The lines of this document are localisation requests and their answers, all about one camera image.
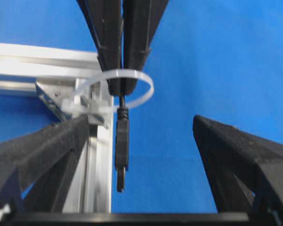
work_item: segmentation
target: blue background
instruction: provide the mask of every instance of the blue background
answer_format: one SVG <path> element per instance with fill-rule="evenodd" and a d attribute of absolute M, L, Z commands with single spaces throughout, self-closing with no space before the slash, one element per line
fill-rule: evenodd
<path fill-rule="evenodd" d="M 0 0 L 0 42 L 95 51 L 75 0 Z M 112 211 L 215 212 L 192 119 L 283 143 L 283 0 L 170 0 L 151 46 L 155 93 L 130 111 L 130 170 L 123 194 L 114 173 Z M 0 96 L 0 142 L 52 120 L 37 99 Z"/>

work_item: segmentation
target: blue backdrop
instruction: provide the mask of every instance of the blue backdrop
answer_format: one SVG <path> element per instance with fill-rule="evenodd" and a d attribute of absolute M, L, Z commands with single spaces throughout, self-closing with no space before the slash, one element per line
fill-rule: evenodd
<path fill-rule="evenodd" d="M 75 0 L 0 0 L 0 42 L 91 50 Z M 283 0 L 170 0 L 144 71 L 155 93 L 130 111 L 130 171 L 113 212 L 214 212 L 195 114 L 283 143 Z M 0 141 L 54 117 L 0 97 Z"/>

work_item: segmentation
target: screw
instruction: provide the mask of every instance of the screw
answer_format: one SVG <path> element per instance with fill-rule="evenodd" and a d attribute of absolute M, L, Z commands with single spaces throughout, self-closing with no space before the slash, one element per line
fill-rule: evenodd
<path fill-rule="evenodd" d="M 56 91 L 55 92 L 55 96 L 57 97 L 57 96 L 59 96 L 61 93 L 60 93 L 60 91 Z"/>

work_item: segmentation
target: metal frame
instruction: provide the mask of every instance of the metal frame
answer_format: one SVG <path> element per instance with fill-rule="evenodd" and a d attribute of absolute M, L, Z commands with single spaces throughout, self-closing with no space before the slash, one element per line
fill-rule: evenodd
<path fill-rule="evenodd" d="M 0 95 L 38 97 L 35 81 L 44 79 L 70 82 L 75 89 L 84 79 L 100 72 L 97 53 L 0 43 Z M 106 81 L 87 92 L 94 99 L 113 104 Z M 113 113 L 107 117 L 107 126 L 92 129 L 64 212 L 111 212 Z"/>

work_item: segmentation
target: black plastic part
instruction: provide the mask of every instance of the black plastic part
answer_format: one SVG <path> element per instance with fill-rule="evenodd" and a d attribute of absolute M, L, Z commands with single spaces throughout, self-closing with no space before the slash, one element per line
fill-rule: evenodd
<path fill-rule="evenodd" d="M 276 226 L 272 214 L 18 214 L 14 226 Z"/>
<path fill-rule="evenodd" d="M 47 208 L 41 208 L 44 211 L 60 210 L 89 135 L 88 129 L 87 116 L 81 116 L 1 143 L 0 205 L 14 200 L 17 208 L 23 209 L 21 192 L 55 167 L 44 189 L 35 193 L 39 199 L 31 199 L 26 210 L 33 210 L 30 209 L 35 206 L 33 200 L 46 202 Z"/>
<path fill-rule="evenodd" d="M 167 3 L 168 0 L 124 0 L 124 68 L 143 69 Z M 131 94 L 136 82 L 136 79 L 124 79 L 122 92 Z"/>
<path fill-rule="evenodd" d="M 218 211 L 251 205 L 253 212 L 276 211 L 283 223 L 283 145 L 201 116 L 193 131 Z"/>
<path fill-rule="evenodd" d="M 121 106 L 117 110 L 117 135 L 115 145 L 115 168 L 117 170 L 117 191 L 125 187 L 125 170 L 129 166 L 129 115 L 128 108 Z"/>
<path fill-rule="evenodd" d="M 103 71 L 121 66 L 121 37 L 124 28 L 124 68 L 142 70 L 149 45 L 168 0 L 124 0 L 124 26 L 120 0 L 77 0 L 99 54 Z M 113 96 L 130 95 L 135 79 L 108 80 Z"/>
<path fill-rule="evenodd" d="M 121 66 L 121 3 L 120 0 L 77 0 L 95 46 L 102 71 Z M 121 79 L 107 80 L 113 96 L 121 93 Z"/>

